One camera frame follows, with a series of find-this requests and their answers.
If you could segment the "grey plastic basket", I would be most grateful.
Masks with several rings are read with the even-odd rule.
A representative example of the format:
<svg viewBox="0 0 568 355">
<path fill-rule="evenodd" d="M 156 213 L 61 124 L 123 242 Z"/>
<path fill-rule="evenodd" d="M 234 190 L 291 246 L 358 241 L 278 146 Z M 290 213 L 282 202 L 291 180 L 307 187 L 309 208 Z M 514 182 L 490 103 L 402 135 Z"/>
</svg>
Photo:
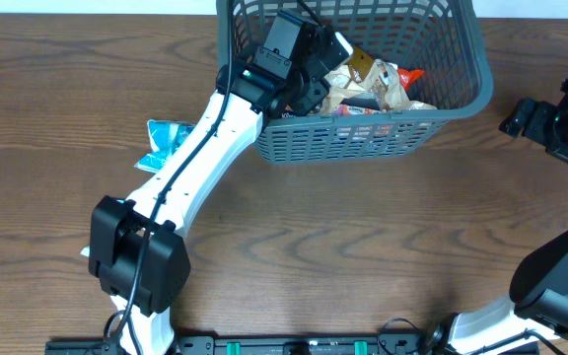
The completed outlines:
<svg viewBox="0 0 568 355">
<path fill-rule="evenodd" d="M 479 113 L 492 97 L 492 73 L 469 1 L 238 0 L 232 13 L 228 4 L 216 2 L 221 65 L 227 62 L 229 22 L 236 51 L 247 53 L 265 42 L 276 13 L 289 10 L 314 12 L 372 57 L 424 73 L 406 93 L 411 100 L 430 105 L 428 110 L 272 119 L 255 142 L 270 163 L 403 156 L 447 122 Z"/>
</svg>

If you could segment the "blue white snack bag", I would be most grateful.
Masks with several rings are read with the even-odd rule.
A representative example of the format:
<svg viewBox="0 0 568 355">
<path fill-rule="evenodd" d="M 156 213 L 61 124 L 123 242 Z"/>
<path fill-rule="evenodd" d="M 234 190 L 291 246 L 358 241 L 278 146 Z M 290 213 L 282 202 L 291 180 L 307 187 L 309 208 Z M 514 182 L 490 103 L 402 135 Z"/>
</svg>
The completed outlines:
<svg viewBox="0 0 568 355">
<path fill-rule="evenodd" d="M 134 168 L 156 174 L 184 143 L 194 127 L 193 123 L 188 122 L 149 119 L 147 129 L 151 151 L 137 161 Z"/>
</svg>

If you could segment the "San Remo spaghetti packet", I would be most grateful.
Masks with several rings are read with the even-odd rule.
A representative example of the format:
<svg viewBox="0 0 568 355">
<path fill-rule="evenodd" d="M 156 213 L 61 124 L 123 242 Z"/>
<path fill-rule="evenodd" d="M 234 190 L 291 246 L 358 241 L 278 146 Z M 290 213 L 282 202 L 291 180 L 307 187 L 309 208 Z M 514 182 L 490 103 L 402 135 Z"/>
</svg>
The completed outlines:
<svg viewBox="0 0 568 355">
<path fill-rule="evenodd" d="M 421 69 L 406 70 L 397 68 L 397 74 L 401 87 L 405 92 L 408 92 L 410 87 L 425 74 L 425 71 Z"/>
</svg>

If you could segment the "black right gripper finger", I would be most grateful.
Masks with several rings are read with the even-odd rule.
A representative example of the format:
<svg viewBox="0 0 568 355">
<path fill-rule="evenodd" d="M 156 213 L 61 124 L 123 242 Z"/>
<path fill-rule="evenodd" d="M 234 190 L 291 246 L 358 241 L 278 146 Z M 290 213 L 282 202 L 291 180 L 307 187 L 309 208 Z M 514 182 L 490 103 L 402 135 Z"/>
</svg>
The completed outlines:
<svg viewBox="0 0 568 355">
<path fill-rule="evenodd" d="M 523 136 L 542 146 L 549 146 L 553 138 L 553 123 L 557 106 L 548 102 L 530 101 L 532 105 L 526 120 Z"/>
<path fill-rule="evenodd" d="M 536 106 L 537 101 L 533 99 L 519 100 L 513 111 L 500 123 L 499 130 L 511 137 L 518 137 L 526 128 Z"/>
</svg>

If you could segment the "beige paper bag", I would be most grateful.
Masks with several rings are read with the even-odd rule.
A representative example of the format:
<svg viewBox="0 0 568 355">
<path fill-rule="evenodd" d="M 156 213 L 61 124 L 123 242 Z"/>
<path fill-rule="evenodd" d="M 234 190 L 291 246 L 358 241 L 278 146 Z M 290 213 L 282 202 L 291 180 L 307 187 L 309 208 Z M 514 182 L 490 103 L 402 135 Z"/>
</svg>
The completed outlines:
<svg viewBox="0 0 568 355">
<path fill-rule="evenodd" d="M 435 106 L 413 101 L 406 93 L 402 78 L 407 75 L 399 73 L 396 64 L 385 62 L 381 59 L 374 61 L 371 91 L 376 97 L 379 108 L 383 111 L 403 110 L 434 110 Z"/>
</svg>

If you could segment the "beige brown snack bag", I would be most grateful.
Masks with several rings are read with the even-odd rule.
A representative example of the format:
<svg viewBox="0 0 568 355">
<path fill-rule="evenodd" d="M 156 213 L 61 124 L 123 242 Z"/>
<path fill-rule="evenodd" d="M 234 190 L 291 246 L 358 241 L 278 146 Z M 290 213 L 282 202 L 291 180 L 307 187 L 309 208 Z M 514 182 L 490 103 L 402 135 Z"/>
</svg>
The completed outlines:
<svg viewBox="0 0 568 355">
<path fill-rule="evenodd" d="M 323 99 L 319 114 L 327 116 L 347 99 L 371 94 L 375 80 L 381 73 L 380 64 L 360 47 L 354 47 L 349 60 L 324 76 L 329 92 Z"/>
</svg>

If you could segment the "Kleenex tissue multipack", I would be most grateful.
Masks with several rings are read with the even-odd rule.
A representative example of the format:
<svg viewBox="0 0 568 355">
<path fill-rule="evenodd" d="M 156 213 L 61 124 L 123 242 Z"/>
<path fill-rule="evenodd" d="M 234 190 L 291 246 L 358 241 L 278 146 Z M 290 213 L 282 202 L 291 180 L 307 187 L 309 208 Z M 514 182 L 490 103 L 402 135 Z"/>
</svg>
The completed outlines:
<svg viewBox="0 0 568 355">
<path fill-rule="evenodd" d="M 387 135 L 391 129 L 383 123 L 387 118 L 387 113 L 382 110 L 339 104 L 329 113 L 317 111 L 306 116 L 286 110 L 276 122 L 292 124 L 295 134 L 300 134 L 301 129 L 311 129 L 314 142 L 340 143 L 349 138 L 354 142 L 363 142 L 377 130 L 380 135 Z"/>
</svg>

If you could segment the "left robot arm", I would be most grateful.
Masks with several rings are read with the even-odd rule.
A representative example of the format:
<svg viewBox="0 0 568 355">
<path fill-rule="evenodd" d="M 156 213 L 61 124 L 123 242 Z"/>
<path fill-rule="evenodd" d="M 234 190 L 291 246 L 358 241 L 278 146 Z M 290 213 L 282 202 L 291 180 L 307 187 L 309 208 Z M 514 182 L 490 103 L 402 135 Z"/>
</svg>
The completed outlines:
<svg viewBox="0 0 568 355">
<path fill-rule="evenodd" d="M 228 54 L 205 111 L 164 166 L 126 198 L 97 204 L 87 253 L 90 273 L 116 306 L 106 347 L 170 351 L 170 307 L 191 270 L 185 239 L 203 202 L 265 122 L 287 107 L 315 107 L 328 91 L 325 75 L 353 52 L 327 26 L 273 26 L 265 44 Z"/>
</svg>

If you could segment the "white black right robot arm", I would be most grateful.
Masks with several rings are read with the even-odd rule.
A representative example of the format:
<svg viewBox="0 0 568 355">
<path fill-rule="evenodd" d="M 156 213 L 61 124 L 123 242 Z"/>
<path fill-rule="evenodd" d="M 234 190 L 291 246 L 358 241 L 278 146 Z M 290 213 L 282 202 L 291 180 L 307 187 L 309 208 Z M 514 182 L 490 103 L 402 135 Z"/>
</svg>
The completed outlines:
<svg viewBox="0 0 568 355">
<path fill-rule="evenodd" d="M 568 78 L 558 105 L 522 99 L 501 123 L 568 164 Z M 507 296 L 471 313 L 452 314 L 421 339 L 421 354 L 502 354 L 535 340 L 568 340 L 568 230 L 527 255 Z"/>
</svg>

